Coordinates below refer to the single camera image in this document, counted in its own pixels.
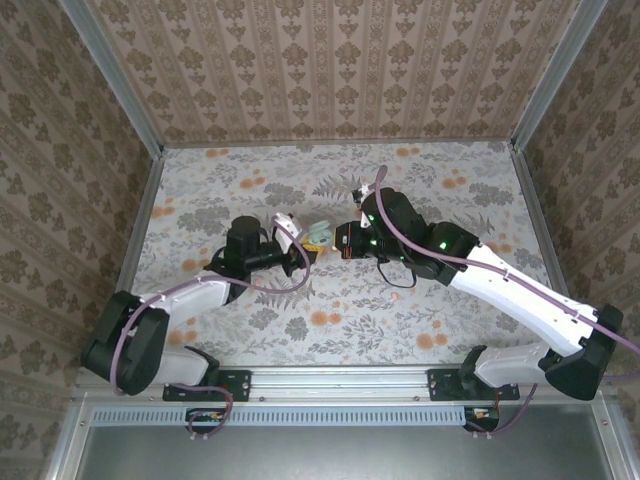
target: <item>metal frame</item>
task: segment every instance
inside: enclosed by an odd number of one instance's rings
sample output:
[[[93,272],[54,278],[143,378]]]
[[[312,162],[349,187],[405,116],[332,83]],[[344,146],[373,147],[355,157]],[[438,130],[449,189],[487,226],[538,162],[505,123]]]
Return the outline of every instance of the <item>metal frame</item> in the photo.
[[[133,281],[140,261],[140,254],[142,253],[142,247],[144,246],[144,237],[147,234],[147,228],[149,227],[149,221],[151,220],[151,211],[153,210],[153,204],[156,201],[158,188],[160,188],[163,168],[164,158],[162,157],[151,164],[147,184],[144,187],[144,193],[142,195],[142,200],[140,201],[138,215],[136,216],[136,221],[133,224],[133,231],[129,238],[127,253],[124,256],[122,269],[120,270],[118,282],[116,283],[116,292],[119,292],[120,290],[130,290],[131,287],[133,287]]]
[[[93,17],[88,2],[61,0],[60,3],[129,117],[129,121],[138,133],[140,140],[149,151],[149,155],[153,160],[157,160],[162,153],[162,136],[156,130],[146,108],[129,83],[124,68],[120,65],[109,46],[109,42],[98,26],[98,22]]]
[[[516,151],[523,151],[531,139],[606,5],[607,0],[584,0],[576,8],[513,132]]]
[[[353,366],[353,367],[242,367],[252,371],[249,402],[238,405],[248,411],[291,411],[322,408],[341,412],[361,407],[375,410],[386,407],[415,412],[456,406],[480,406],[492,402],[431,402],[426,370],[450,368],[451,365]],[[527,387],[521,387],[524,397]],[[588,402],[598,425],[598,433],[615,480],[638,479],[638,460],[619,409],[609,405],[613,391],[605,385],[597,397]],[[520,404],[505,401],[505,405]],[[550,386],[541,385],[535,405],[584,404],[568,398]],[[47,480],[71,480],[77,475],[84,453],[91,420],[96,409],[113,407],[162,410],[168,406],[189,408],[222,407],[222,402],[163,402],[161,387],[149,388],[135,397],[116,397],[101,378],[82,370],[76,392],[63,425]]]

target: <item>black mounting bracket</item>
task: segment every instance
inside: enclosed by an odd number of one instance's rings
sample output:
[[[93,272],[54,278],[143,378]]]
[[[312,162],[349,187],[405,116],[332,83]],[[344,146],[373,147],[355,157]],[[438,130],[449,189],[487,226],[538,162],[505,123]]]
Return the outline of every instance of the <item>black mounting bracket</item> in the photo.
[[[204,357],[209,368],[198,384],[199,387],[220,387],[233,395],[234,402],[248,402],[251,393],[251,370],[220,370],[220,362],[208,353],[197,348],[185,348]],[[173,385],[167,385],[162,391],[165,402],[224,402],[225,396],[219,392],[193,392]]]
[[[429,382],[429,399],[432,402],[452,402],[461,400],[495,401],[519,400],[520,390],[517,385],[504,385],[493,388],[478,382],[474,390],[465,389],[458,368],[434,368],[427,370]]]

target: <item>table surface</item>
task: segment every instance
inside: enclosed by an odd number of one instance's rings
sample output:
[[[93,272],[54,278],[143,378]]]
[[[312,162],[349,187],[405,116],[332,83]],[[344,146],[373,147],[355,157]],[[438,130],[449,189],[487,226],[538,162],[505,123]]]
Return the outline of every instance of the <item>table surface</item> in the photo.
[[[164,153],[165,167],[138,265],[135,293],[158,291],[195,275],[224,245],[233,218],[275,212],[332,228],[359,218],[350,192],[381,164],[385,186],[402,191],[427,222],[456,222],[524,273],[548,284],[506,142],[362,144]],[[411,282],[399,264],[382,267]],[[295,284],[274,268],[253,281]],[[453,288],[418,280],[388,285],[375,260],[327,252],[309,282],[289,295],[245,292],[168,335],[223,365],[372,365],[455,363],[478,344],[510,346],[537,337],[497,309]]]
[[[505,408],[506,415],[513,408]],[[461,427],[92,428],[78,479],[611,480],[589,405],[532,407],[511,431]]]

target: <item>cable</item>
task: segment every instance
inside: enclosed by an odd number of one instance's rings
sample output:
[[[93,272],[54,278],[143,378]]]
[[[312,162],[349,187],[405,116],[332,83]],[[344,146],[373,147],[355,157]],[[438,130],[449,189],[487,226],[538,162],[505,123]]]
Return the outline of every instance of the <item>cable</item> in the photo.
[[[174,387],[180,388],[182,390],[188,390],[190,392],[218,392],[224,395],[225,401],[227,403],[227,407],[225,409],[224,415],[220,419],[220,422],[218,423],[218,425],[216,425],[210,432],[206,433],[207,437],[218,433],[222,429],[224,424],[229,421],[229,418],[231,418],[231,411],[233,410],[233,395],[231,395],[231,393],[228,390],[220,387],[198,387],[198,386],[192,387],[191,385],[183,385],[183,384],[177,384],[177,385],[174,385]],[[193,421],[198,417],[202,417],[204,415],[210,415],[210,414],[211,412],[203,410],[201,412],[193,412],[191,417],[189,417],[187,430],[191,434],[192,439],[194,439],[198,435],[196,432],[193,431]]]
[[[149,308],[152,305],[154,305],[159,300],[162,300],[163,297],[168,296],[168,295],[172,295],[172,294],[174,294],[176,292],[179,292],[181,290],[184,290],[185,288],[188,288],[188,287],[190,287],[192,285],[197,285],[199,283],[203,283],[203,282],[207,282],[207,281],[211,281],[211,280],[223,280],[225,282],[233,283],[233,284],[240,285],[240,286],[246,287],[246,288],[251,288],[251,289],[257,290],[259,292],[272,293],[272,294],[292,293],[292,292],[295,292],[296,290],[298,290],[300,287],[302,287],[305,283],[307,283],[307,280],[309,279],[309,276],[311,275],[311,261],[309,260],[309,256],[307,255],[307,252],[305,251],[303,246],[300,244],[300,242],[298,242],[298,240],[287,231],[287,229],[285,229],[285,228],[281,227],[280,225],[278,225],[277,223],[275,223],[275,221],[273,219],[272,219],[272,222],[273,222],[274,226],[277,229],[281,230],[282,233],[287,238],[289,238],[289,240],[292,241],[293,245],[298,249],[298,251],[302,255],[302,258],[303,258],[304,264],[305,264],[305,272],[304,272],[304,277],[302,278],[302,280],[299,283],[297,283],[296,285],[293,285],[292,287],[284,288],[282,290],[276,290],[276,289],[273,289],[273,288],[266,288],[266,287],[260,287],[258,285],[253,285],[251,283],[243,282],[242,280],[237,280],[235,278],[223,277],[222,275],[217,275],[217,274],[216,275],[205,275],[205,276],[202,276],[202,277],[195,277],[195,278],[192,278],[191,280],[187,280],[184,283],[181,283],[179,285],[171,287],[171,288],[165,290],[164,292],[161,292],[161,293],[159,293],[157,295],[154,295],[153,297],[149,298],[148,300],[146,300],[144,303],[142,303],[138,308],[136,308],[134,310],[134,312],[129,317],[129,320],[127,321],[127,323],[124,325],[124,327],[122,327],[122,333],[120,334],[120,338],[118,338],[118,343],[116,344],[116,348],[113,351],[113,359],[111,360],[111,368],[109,369],[109,383],[111,384],[111,386],[113,388],[113,392],[116,395],[118,395],[118,396],[124,395],[124,393],[122,393],[122,391],[118,388],[117,373],[118,373],[118,363],[120,362],[120,355],[122,354],[122,349],[124,348],[124,343],[125,343],[125,341],[127,339],[127,336],[129,335],[129,332],[133,328],[133,325],[135,324],[135,322],[138,319],[138,317],[140,316],[140,314],[142,312],[144,312],[147,308]]]
[[[567,315],[570,315],[572,318],[575,318],[576,320],[579,320],[582,323],[586,323],[591,328],[593,328],[593,329],[597,330],[598,332],[606,335],[607,337],[615,340],[616,342],[624,345],[625,347],[627,347],[628,349],[633,351],[636,355],[640,355],[640,347],[638,345],[635,345],[634,343],[630,342],[626,338],[621,337],[617,333],[612,332],[608,328],[603,327],[602,325],[600,325],[600,324],[592,321],[591,319],[585,317],[584,315],[582,315],[577,310],[573,310],[572,308],[568,307],[567,305],[563,304],[562,302],[556,300],[552,296],[550,296],[547,293],[543,292],[542,290],[538,289],[535,285],[531,285],[527,280],[525,280],[523,278],[520,278],[518,275],[515,275],[515,274],[513,274],[512,272],[509,272],[506,269],[496,267],[496,266],[491,265],[489,263],[479,262],[477,260],[469,260],[467,258],[452,257],[450,255],[445,255],[445,254],[442,254],[442,253],[432,252],[431,250],[427,250],[426,248],[423,248],[420,245],[417,245],[417,244],[413,243],[411,240],[409,240],[407,237],[405,237],[402,234],[402,232],[400,232],[400,230],[398,230],[396,228],[396,226],[391,222],[391,219],[389,218],[389,216],[387,215],[387,212],[384,209],[384,203],[382,202],[382,194],[380,193],[380,185],[382,184],[382,180],[384,180],[384,177],[387,175],[387,171],[388,171],[387,166],[386,165],[382,165],[380,167],[380,169],[378,170],[378,173],[376,174],[375,182],[372,185],[370,185],[369,188],[373,187],[373,189],[374,189],[375,198],[376,198],[376,205],[378,206],[378,211],[380,212],[380,216],[382,217],[382,220],[384,221],[386,226],[389,228],[391,233],[393,233],[393,235],[398,240],[400,240],[400,242],[404,243],[407,247],[411,248],[412,250],[415,250],[416,252],[421,253],[422,255],[426,255],[427,257],[435,258],[436,260],[443,260],[443,261],[446,261],[446,262],[457,263],[457,264],[461,264],[461,265],[468,265],[470,267],[483,268],[485,270],[489,270],[491,272],[497,273],[498,275],[503,277],[505,280],[511,280],[511,281],[517,283],[518,285],[520,285],[520,286],[526,288],[527,290],[529,290],[534,295],[537,295],[538,297],[540,297],[543,300],[547,301],[548,303],[550,303],[554,307],[559,308],[560,310],[562,310],[563,313],[566,313]],[[638,372],[637,374],[632,374],[632,375],[640,376],[640,372]],[[621,375],[621,377],[622,378],[628,378],[629,375]]]
[[[487,437],[490,437],[490,436],[493,436],[493,435],[500,435],[501,433],[505,433],[506,431],[508,431],[511,428],[513,428],[514,425],[520,421],[522,416],[525,414],[525,412],[529,408],[529,404],[531,403],[531,400],[533,400],[533,395],[536,393],[537,389],[538,389],[538,384],[534,383],[531,386],[531,391],[529,392],[529,395],[527,395],[527,398],[525,398],[524,403],[522,404],[522,408],[520,410],[518,410],[518,413],[516,414],[516,416],[513,417],[511,420],[509,420],[509,422],[506,425],[504,425],[503,427],[498,427],[493,432],[487,432],[480,425],[478,425],[476,423],[473,423],[473,422],[470,422],[468,420],[467,420],[467,425],[471,425],[473,428],[478,429],[479,433],[484,433]]]
[[[396,285],[395,283],[391,283],[389,281],[389,279],[386,277],[386,275],[382,272],[382,269],[380,268],[380,265],[382,265],[382,263],[378,259],[378,263],[376,264],[378,272],[380,272],[380,275],[382,275],[382,278],[384,279],[384,281],[387,282],[392,287],[396,287],[396,288],[413,288],[413,287],[416,286],[416,283],[417,283],[418,279],[416,277],[416,272],[414,272],[413,270],[411,270],[411,278],[413,278],[413,283],[411,285]]]

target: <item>metal bracket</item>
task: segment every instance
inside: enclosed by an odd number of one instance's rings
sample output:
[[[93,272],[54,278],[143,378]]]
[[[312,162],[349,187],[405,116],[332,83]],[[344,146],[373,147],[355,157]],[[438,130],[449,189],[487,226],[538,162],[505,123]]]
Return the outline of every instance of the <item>metal bracket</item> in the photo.
[[[251,370],[219,370],[216,386],[228,390],[234,402],[248,402],[251,393]],[[162,391],[165,402],[224,402],[218,392],[191,392],[168,385]]]
[[[478,382],[475,393],[465,390],[457,368],[438,368],[427,370],[429,379],[429,397],[432,402],[451,402],[459,400],[471,401],[495,401],[519,400],[520,390],[517,385],[505,385],[501,388],[492,388]]]

